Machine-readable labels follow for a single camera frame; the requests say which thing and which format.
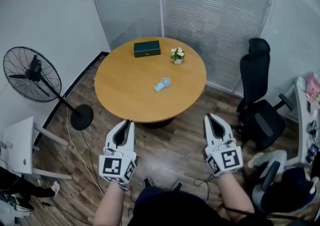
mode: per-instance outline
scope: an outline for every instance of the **fan base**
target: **fan base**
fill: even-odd
[[[71,126],[78,131],[86,129],[92,122],[94,118],[94,111],[87,104],[79,105],[75,110],[81,115],[78,116],[75,113],[71,114],[70,122]]]

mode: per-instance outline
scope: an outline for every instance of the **forearm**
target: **forearm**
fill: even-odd
[[[119,226],[124,206],[125,192],[111,182],[94,215],[94,226]]]
[[[222,195],[223,203],[226,207],[251,213],[255,212],[250,198],[231,173],[219,176],[217,178],[217,183]],[[244,214],[239,214],[228,210],[227,214],[230,220],[235,223],[246,216]]]

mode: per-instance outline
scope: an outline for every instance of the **dark floor trim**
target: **dark floor trim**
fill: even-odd
[[[67,97],[68,94],[72,91],[72,89],[76,86],[76,84],[80,81],[80,79],[82,78],[82,76],[85,75],[85,73],[92,67],[92,65],[97,62],[98,59],[100,59],[102,56],[107,56],[109,54],[109,52],[100,52],[98,56],[95,57],[94,60],[92,60],[90,62],[90,64],[81,72],[81,74],[79,74],[79,76],[75,79],[75,81],[70,85],[70,87],[66,90],[66,92],[64,93],[64,96]],[[47,120],[45,121],[43,128],[46,129],[47,126],[49,125],[49,123],[51,122],[53,116],[55,115],[56,111],[59,109],[59,106],[62,104],[61,101],[59,101],[55,107],[52,109],[50,115],[48,116]],[[42,133],[39,133],[38,136],[35,139],[34,145],[37,146],[40,139],[42,137]]]

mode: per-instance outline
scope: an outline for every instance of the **window blinds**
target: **window blinds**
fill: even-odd
[[[161,36],[159,0],[95,0],[111,49],[130,40]]]
[[[248,40],[259,37],[270,0],[163,0],[164,34],[194,48],[207,79],[232,89]]]
[[[298,76],[320,69],[320,0],[274,0],[263,36],[271,47],[268,99],[285,92]]]

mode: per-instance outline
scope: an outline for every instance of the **round wooden table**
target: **round wooden table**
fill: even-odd
[[[161,55],[135,58],[134,43],[156,40]],[[177,47],[185,52],[180,65],[171,59],[171,49]],[[154,86],[164,77],[171,79],[171,86],[155,91]],[[148,37],[113,50],[99,66],[94,87],[99,101],[112,114],[137,123],[166,121],[168,124],[169,119],[197,100],[205,83],[204,62],[191,47],[170,38]]]

